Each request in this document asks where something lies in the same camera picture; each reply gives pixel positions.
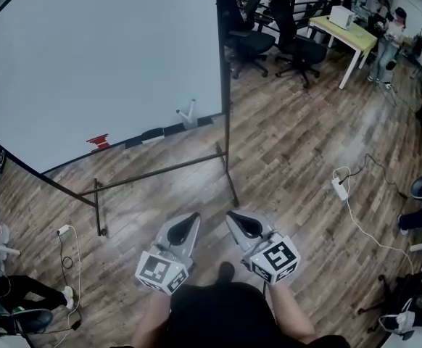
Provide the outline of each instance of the sneaker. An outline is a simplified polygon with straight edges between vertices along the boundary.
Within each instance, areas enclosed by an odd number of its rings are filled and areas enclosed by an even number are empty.
[[[222,262],[219,266],[216,283],[230,283],[235,276],[235,267],[229,262]]]
[[[65,289],[62,291],[66,299],[66,308],[71,310],[74,307],[74,291],[69,287],[65,286]]]

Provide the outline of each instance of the table leg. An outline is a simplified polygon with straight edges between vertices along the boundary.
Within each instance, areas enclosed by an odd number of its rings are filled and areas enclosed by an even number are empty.
[[[328,42],[328,47],[331,48],[332,44],[334,43],[334,35],[330,35],[330,41]]]
[[[360,54],[361,54],[361,51],[357,50],[355,53],[355,56],[353,57],[353,59],[351,60],[351,63],[349,64],[347,73],[344,74],[343,80],[340,83],[340,86],[339,86],[340,89],[343,89],[345,84],[347,83],[349,76],[351,75],[351,73],[353,72],[353,69],[356,66],[356,63],[357,63],[357,60],[359,59]]]
[[[368,56],[369,56],[369,53],[370,53],[371,51],[368,51],[367,53],[364,53],[364,55],[363,55],[363,60],[361,61],[361,63],[359,64],[359,69],[361,69],[361,68],[363,68],[363,65],[365,64],[365,60],[368,58]]]

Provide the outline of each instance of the yellow desk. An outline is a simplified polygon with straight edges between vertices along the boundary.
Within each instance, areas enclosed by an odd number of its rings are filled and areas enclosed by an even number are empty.
[[[343,80],[340,83],[339,88],[343,89],[361,54],[363,55],[363,60],[361,61],[359,68],[363,68],[369,52],[376,45],[377,37],[370,34],[356,23],[352,23],[348,30],[344,30],[343,28],[331,23],[326,15],[310,19],[310,25],[307,30],[308,37],[311,36],[312,26],[318,27],[331,35],[330,41],[328,42],[329,48],[332,47],[334,38],[337,38],[356,51],[351,63],[349,64],[347,73],[344,74]]]

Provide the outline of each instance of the white cable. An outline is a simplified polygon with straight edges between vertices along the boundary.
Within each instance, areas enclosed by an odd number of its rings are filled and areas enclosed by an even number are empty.
[[[377,245],[379,245],[380,247],[383,247],[384,249],[390,249],[390,250],[395,250],[395,251],[397,251],[397,252],[401,252],[401,253],[403,253],[404,254],[404,256],[405,257],[407,257],[407,260],[408,260],[408,262],[409,262],[409,264],[410,264],[410,266],[411,266],[411,275],[413,275],[414,274],[414,266],[413,266],[413,262],[411,262],[411,258],[409,258],[409,255],[407,255],[404,251],[402,251],[401,249],[396,249],[396,248],[394,248],[394,247],[392,247],[392,246],[386,246],[386,245],[382,245],[382,244],[380,244],[377,240],[376,240],[376,238],[374,237],[374,236],[372,236],[372,235],[370,235],[369,233],[367,233],[367,232],[365,232],[362,228],[361,228],[361,226],[356,222],[356,220],[355,220],[355,218],[353,217],[353,211],[351,210],[351,207],[350,207],[350,205],[349,205],[349,178],[350,178],[350,176],[351,176],[351,170],[350,170],[350,168],[349,167],[347,167],[347,166],[342,166],[342,167],[339,167],[338,169],[335,169],[333,172],[332,172],[332,177],[335,179],[335,172],[337,171],[337,170],[341,170],[341,169],[348,169],[348,190],[347,190],[347,206],[348,206],[348,210],[349,210],[349,215],[351,216],[351,220],[353,221],[353,223],[359,228],[359,230],[361,231],[361,232],[363,232],[366,236],[369,236],[371,239],[373,239],[375,242],[376,242],[376,244]]]
[[[76,310],[78,310],[78,308],[79,308],[79,303],[80,303],[80,299],[81,299],[81,297],[82,297],[82,295],[80,294],[80,272],[81,272],[81,263],[80,263],[80,252],[79,252],[79,240],[78,240],[78,233],[75,231],[75,228],[74,227],[72,227],[71,225],[70,225],[70,228],[72,228],[73,229],[73,231],[74,231],[74,234],[75,234],[75,243],[77,244],[77,247],[78,247],[78,258],[79,258],[79,293],[78,293],[78,303],[77,303],[77,305],[75,306],[75,308],[74,308],[74,310],[69,314],[69,315],[67,315],[67,328],[69,329],[69,331],[66,333],[66,335],[64,335],[63,336],[63,339],[61,339],[60,341],[59,341],[59,343],[57,344],[57,345],[55,345],[54,346],[54,348],[57,348],[65,339],[66,339],[66,336],[68,336],[70,333],[71,333],[71,325],[70,325],[70,317],[71,317],[71,315],[76,311]]]

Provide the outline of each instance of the metal leg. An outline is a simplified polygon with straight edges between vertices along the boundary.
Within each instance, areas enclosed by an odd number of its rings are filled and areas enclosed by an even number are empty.
[[[363,68],[363,65],[365,64],[365,61],[366,61],[366,59],[368,58],[368,56],[369,56],[369,52],[370,51],[368,51],[367,53],[364,53],[364,55],[363,55],[363,60],[361,61],[361,63],[359,64],[359,69],[361,69],[361,68]]]
[[[98,180],[94,178],[94,189],[97,189],[98,187],[101,187],[102,185],[98,183]],[[100,226],[100,206],[98,205],[98,191],[95,191],[94,193],[95,198],[95,219],[96,219],[96,233],[98,236],[106,236],[107,235],[107,229],[101,228]]]
[[[355,56],[353,57],[351,63],[349,64],[347,73],[344,74],[343,80],[340,83],[340,86],[339,86],[340,89],[343,89],[344,86],[346,85],[346,83],[349,79],[349,76],[351,75],[351,73],[353,72],[353,70],[356,66],[356,62],[357,62],[357,59],[359,58],[360,54],[361,54],[361,52],[359,50],[357,50],[356,53],[355,53]]]
[[[220,153],[222,153],[222,151],[223,150],[220,148],[219,143],[216,143],[216,152],[218,154],[220,154]],[[226,156],[227,156],[227,159],[224,159],[224,156],[221,156],[220,160],[223,162],[224,170],[225,170],[226,175],[227,175],[228,185],[231,187],[232,196],[233,196],[233,205],[234,205],[234,207],[239,207],[240,201],[239,201],[239,198],[238,198],[237,193],[235,191],[235,187],[233,186],[233,181],[232,181],[231,175],[228,172],[228,154],[226,154]]]
[[[331,48],[334,44],[334,35],[330,35],[330,40],[328,41],[328,47]]]

